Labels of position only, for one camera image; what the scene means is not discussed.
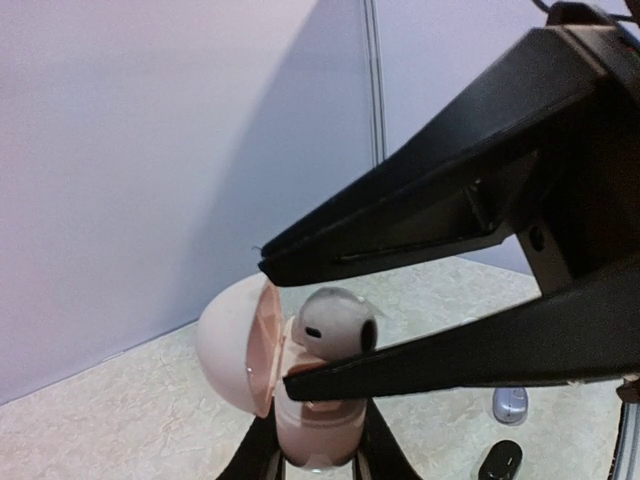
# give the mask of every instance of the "black cable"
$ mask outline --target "black cable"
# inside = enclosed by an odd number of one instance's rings
[[[543,0],[531,0],[531,2],[538,7],[540,10],[542,10],[544,13],[549,13],[550,7],[549,5],[547,5],[546,3],[544,3]],[[617,20],[618,22],[633,22],[635,23],[635,20],[633,19],[633,17],[631,15],[621,15],[618,13],[609,13],[608,14],[611,18],[613,18],[614,20]]]

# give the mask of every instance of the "charging case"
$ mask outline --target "charging case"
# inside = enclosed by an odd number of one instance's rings
[[[326,363],[309,354],[284,321],[280,293],[264,274],[213,299],[198,322],[196,351],[213,389],[227,402],[265,418],[275,410],[280,448],[293,465],[343,465],[362,436],[366,400],[295,402],[282,377]]]

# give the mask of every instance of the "wall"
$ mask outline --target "wall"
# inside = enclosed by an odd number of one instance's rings
[[[610,12],[627,13],[623,0],[600,5]],[[389,153],[528,29],[546,21],[530,0],[376,0],[376,7]],[[630,30],[638,31],[633,26]],[[462,256],[530,273],[515,237],[500,246]]]
[[[0,403],[192,321],[371,166],[358,1],[0,3]]]

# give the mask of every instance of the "beige surface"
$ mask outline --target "beige surface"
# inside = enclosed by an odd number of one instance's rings
[[[537,294],[530,277],[447,259],[335,284],[383,310],[381,344],[458,324]],[[317,287],[283,291],[288,313]],[[206,384],[194,328],[147,343],[96,368],[0,407],[0,479],[214,479],[251,417]],[[612,384],[530,390],[520,427],[491,417],[490,390],[379,400],[418,473],[475,479],[488,448],[524,450],[519,479],[605,479],[617,431]],[[288,479],[351,478],[349,468]]]

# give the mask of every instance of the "white earbud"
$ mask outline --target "white earbud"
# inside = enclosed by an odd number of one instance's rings
[[[364,299],[344,288],[325,287],[302,305],[291,334],[310,354],[332,361],[373,350],[378,326]]]

